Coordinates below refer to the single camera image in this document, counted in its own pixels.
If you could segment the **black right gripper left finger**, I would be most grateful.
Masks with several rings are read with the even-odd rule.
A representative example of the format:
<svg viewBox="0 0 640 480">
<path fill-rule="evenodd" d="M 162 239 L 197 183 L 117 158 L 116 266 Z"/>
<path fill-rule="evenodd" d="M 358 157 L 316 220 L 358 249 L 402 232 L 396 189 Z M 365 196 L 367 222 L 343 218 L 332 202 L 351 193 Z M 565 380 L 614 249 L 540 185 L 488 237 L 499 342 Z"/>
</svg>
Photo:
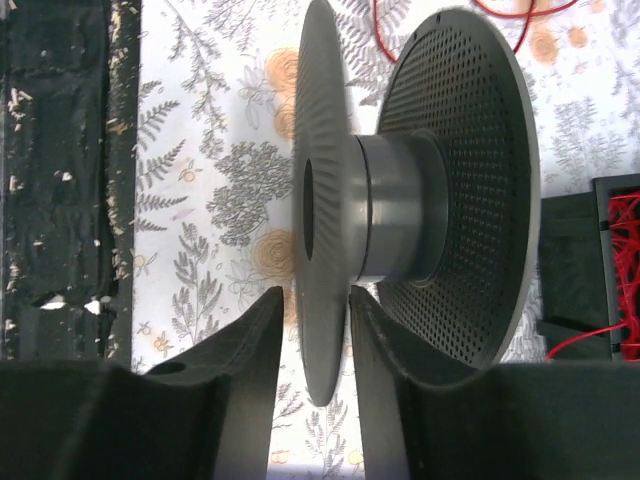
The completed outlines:
<svg viewBox="0 0 640 480">
<path fill-rule="evenodd" d="M 5 479 L 262 479 L 284 294 L 143 375 L 89 361 L 1 366 Z"/>
</svg>

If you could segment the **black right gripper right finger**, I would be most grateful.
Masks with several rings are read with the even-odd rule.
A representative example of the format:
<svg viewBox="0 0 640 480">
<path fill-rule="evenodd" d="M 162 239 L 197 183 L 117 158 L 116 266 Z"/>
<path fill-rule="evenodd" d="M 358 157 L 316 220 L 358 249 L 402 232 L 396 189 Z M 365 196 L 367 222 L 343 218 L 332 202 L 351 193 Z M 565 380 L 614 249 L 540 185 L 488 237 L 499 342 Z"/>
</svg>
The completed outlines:
<svg viewBox="0 0 640 480">
<path fill-rule="evenodd" d="M 350 294 L 370 479 L 635 479 L 639 368 L 506 363 L 476 370 Z"/>
</svg>

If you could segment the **grey perforated cable spool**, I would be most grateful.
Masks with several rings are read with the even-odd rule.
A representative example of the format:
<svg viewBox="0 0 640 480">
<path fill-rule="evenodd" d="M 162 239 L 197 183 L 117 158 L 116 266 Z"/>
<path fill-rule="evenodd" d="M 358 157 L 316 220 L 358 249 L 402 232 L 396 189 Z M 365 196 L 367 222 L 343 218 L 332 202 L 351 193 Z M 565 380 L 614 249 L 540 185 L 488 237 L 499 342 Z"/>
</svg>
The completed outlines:
<svg viewBox="0 0 640 480">
<path fill-rule="evenodd" d="M 347 118 L 335 14 L 306 12 L 295 96 L 294 264 L 311 400 L 328 404 L 353 286 L 426 341 L 453 383 L 498 362 L 535 265 L 540 171 L 515 54 L 481 15 L 450 8 L 410 36 L 376 131 Z"/>
</svg>

